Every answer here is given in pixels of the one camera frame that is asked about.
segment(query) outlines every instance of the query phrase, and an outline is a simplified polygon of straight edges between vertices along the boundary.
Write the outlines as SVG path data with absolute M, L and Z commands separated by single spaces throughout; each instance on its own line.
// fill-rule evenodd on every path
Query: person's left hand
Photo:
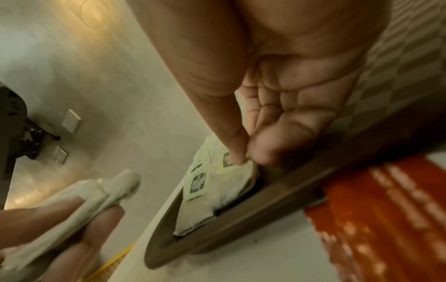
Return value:
M 0 211 L 0 250 L 33 241 L 66 220 L 82 203 L 81 198 L 74 198 L 48 207 Z M 42 282 L 74 282 L 84 276 L 123 216 L 124 210 L 113 206 L 93 219 L 80 242 L 51 263 Z

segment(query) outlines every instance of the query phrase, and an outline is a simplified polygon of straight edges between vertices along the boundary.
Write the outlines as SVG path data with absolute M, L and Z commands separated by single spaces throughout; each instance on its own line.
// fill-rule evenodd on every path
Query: checkered pattern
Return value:
M 392 19 L 340 116 L 322 136 L 326 148 L 446 86 L 446 1 L 394 0 Z

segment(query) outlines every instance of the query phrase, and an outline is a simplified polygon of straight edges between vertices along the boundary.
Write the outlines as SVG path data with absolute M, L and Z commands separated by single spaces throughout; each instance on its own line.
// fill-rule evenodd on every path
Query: wall switch plate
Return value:
M 52 154 L 52 158 L 56 161 L 58 164 L 64 164 L 66 157 L 68 156 L 68 153 L 62 150 L 59 146 L 56 147 Z
M 65 115 L 65 119 L 62 122 L 62 126 L 65 127 L 69 132 L 74 133 L 78 128 L 80 123 L 80 117 L 71 109 Z

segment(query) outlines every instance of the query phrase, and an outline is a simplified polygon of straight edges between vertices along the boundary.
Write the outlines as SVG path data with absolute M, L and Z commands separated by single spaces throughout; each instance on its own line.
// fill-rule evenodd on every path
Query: tea bag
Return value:
M 7 254 L 1 264 L 0 281 L 37 280 L 61 251 L 75 243 L 68 241 L 71 236 L 107 208 L 135 194 L 140 182 L 140 175 L 125 170 L 109 181 L 79 181 L 44 201 L 43 205 L 49 205 L 72 197 L 84 199 L 84 203 L 64 222 L 31 243 Z
M 258 177 L 253 161 L 233 165 L 228 149 L 215 134 L 209 136 L 186 173 L 174 235 L 187 235 L 214 220 L 215 211 L 250 191 Z

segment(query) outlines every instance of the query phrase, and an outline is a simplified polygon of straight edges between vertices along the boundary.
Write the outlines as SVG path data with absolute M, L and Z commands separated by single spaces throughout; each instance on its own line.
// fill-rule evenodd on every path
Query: brown tray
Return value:
M 446 91 L 440 91 L 319 154 L 181 239 L 173 236 L 183 196 L 179 193 L 151 237 L 145 264 L 156 269 L 180 256 L 221 247 L 307 207 L 321 183 L 336 173 L 421 152 L 445 140 Z

